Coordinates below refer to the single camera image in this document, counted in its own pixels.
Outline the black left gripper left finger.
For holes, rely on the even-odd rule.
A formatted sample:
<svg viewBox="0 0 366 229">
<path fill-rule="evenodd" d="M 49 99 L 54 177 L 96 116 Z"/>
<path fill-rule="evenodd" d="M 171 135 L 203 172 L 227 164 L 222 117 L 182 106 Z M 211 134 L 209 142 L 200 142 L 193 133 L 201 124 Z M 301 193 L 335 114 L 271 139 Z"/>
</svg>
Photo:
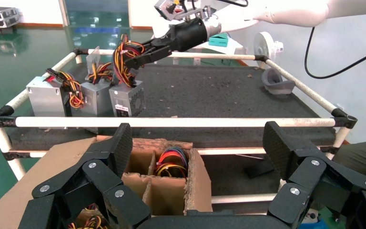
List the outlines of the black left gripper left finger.
<svg viewBox="0 0 366 229">
<path fill-rule="evenodd" d="M 75 165 L 33 189 L 19 227 L 65 229 L 91 204 L 114 229 L 139 227 L 151 213 L 122 181 L 132 146 L 128 123 L 120 124 L 113 137 L 93 143 Z"/>
</svg>

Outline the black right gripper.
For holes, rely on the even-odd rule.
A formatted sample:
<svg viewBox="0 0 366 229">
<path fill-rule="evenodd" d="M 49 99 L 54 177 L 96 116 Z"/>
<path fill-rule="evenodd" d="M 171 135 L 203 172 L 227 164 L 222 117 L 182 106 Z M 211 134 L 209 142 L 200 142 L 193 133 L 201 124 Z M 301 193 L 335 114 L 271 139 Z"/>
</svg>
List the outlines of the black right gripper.
<svg viewBox="0 0 366 229">
<path fill-rule="evenodd" d="M 166 35 L 144 42 L 149 49 L 143 54 L 124 61 L 128 68 L 139 69 L 141 66 L 161 60 L 172 54 L 172 51 L 184 52 L 207 41 L 207 30 L 200 18 L 183 22 L 170 27 Z"/>
</svg>

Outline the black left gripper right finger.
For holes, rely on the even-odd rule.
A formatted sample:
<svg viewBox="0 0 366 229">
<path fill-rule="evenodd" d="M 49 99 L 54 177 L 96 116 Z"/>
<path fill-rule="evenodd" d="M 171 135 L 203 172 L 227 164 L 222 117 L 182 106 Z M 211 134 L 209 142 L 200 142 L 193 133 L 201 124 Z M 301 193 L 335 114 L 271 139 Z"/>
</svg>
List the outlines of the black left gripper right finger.
<svg viewBox="0 0 366 229">
<path fill-rule="evenodd" d="M 298 228 L 313 202 L 366 229 L 366 176 L 330 160 L 311 141 L 289 136 L 276 122 L 264 126 L 263 147 L 285 184 L 267 214 Z"/>
</svg>

